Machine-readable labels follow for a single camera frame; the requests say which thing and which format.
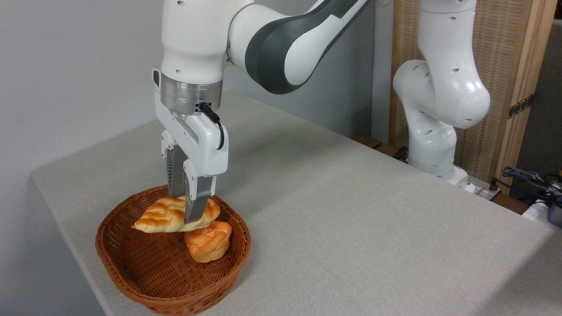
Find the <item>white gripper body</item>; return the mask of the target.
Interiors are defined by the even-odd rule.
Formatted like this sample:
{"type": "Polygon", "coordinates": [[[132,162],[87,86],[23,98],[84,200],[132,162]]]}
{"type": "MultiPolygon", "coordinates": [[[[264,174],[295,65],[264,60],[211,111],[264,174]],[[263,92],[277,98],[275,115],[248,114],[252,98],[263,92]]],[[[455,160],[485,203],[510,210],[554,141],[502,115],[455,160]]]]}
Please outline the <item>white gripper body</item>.
{"type": "Polygon", "coordinates": [[[162,104],[163,79],[160,70],[153,70],[157,118],[175,142],[192,160],[202,176],[212,177],[226,172],[228,162],[227,130],[220,132],[217,124],[205,114],[182,118],[162,104]]]}

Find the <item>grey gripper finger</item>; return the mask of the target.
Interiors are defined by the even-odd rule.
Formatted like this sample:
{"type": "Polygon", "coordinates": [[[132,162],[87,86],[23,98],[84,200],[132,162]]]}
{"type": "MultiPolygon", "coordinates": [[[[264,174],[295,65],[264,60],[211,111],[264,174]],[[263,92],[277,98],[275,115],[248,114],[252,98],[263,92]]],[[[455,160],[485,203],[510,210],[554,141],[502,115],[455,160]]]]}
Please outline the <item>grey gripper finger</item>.
{"type": "Polygon", "coordinates": [[[161,139],[161,155],[166,161],[169,195],[178,198],[186,192],[184,161],[187,156],[167,130],[162,132],[161,139]]]}
{"type": "Polygon", "coordinates": [[[185,223],[200,220],[207,205],[209,196],[215,194],[216,176],[202,176],[192,160],[184,162],[186,200],[185,223]]]}

